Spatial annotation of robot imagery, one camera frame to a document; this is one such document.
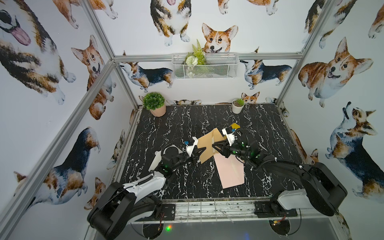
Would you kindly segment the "brown kraft envelope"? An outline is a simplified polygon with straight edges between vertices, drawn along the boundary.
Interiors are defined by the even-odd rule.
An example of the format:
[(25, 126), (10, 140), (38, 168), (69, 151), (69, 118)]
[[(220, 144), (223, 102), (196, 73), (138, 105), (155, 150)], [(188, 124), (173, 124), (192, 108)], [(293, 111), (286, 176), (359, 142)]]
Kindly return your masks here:
[(212, 147), (212, 144), (226, 140), (226, 139), (227, 137), (223, 137), (221, 132), (217, 128), (213, 129), (208, 134), (200, 137), (198, 139), (198, 145), (197, 145), (198, 149), (206, 148), (204, 152), (200, 155), (201, 164), (205, 163), (208, 159), (213, 157), (214, 154), (216, 153), (216, 151)]

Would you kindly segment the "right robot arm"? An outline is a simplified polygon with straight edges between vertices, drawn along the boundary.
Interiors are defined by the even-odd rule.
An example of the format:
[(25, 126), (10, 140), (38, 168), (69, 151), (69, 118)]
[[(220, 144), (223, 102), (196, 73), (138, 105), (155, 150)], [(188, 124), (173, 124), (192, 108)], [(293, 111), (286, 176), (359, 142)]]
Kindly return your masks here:
[(322, 163), (300, 164), (278, 159), (251, 143), (244, 131), (236, 130), (226, 140), (212, 147), (228, 158), (235, 156), (252, 172), (264, 171), (294, 181), (298, 190), (278, 191), (265, 204), (256, 204), (255, 215), (261, 218), (286, 217), (289, 211), (314, 209), (332, 217), (339, 210), (348, 192), (336, 176)]

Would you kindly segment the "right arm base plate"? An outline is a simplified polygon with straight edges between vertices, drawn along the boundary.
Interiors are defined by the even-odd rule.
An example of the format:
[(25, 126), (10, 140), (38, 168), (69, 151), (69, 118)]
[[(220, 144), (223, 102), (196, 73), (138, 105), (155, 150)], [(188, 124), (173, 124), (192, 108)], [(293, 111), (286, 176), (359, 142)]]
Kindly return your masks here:
[(256, 201), (254, 202), (254, 214), (258, 218), (283, 218), (283, 217), (297, 217), (298, 212), (295, 209), (286, 210), (279, 205), (278, 202)]

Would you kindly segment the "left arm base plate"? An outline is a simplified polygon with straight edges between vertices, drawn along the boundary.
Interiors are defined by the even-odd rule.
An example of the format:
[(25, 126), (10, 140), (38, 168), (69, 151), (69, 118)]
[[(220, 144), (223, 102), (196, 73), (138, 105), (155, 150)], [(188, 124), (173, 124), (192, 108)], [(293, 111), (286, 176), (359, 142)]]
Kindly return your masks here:
[(153, 221), (173, 221), (176, 216), (175, 204), (163, 204), (160, 208), (156, 208), (148, 217), (141, 217), (136, 222), (153, 222)]

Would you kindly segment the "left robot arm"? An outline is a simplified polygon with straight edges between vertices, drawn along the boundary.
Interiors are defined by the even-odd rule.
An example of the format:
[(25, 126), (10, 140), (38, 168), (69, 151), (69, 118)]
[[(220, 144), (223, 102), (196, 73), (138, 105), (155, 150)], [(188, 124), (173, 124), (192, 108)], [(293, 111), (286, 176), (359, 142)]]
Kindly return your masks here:
[(205, 147), (186, 146), (182, 151), (175, 143), (167, 145), (160, 151), (160, 161), (149, 175), (131, 183), (112, 183), (89, 213), (88, 223), (106, 240), (114, 240), (128, 223), (150, 217), (159, 219), (162, 201), (153, 193), (171, 182), (178, 168), (196, 164), (205, 150)]

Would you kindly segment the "pink envelope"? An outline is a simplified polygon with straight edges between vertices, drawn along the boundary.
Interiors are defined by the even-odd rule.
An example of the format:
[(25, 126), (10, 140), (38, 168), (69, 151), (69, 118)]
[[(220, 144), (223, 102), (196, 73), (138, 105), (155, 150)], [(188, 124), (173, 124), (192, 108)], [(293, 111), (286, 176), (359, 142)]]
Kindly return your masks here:
[(225, 158), (223, 155), (216, 153), (214, 159), (223, 189), (245, 183), (244, 164), (237, 160), (234, 155)]

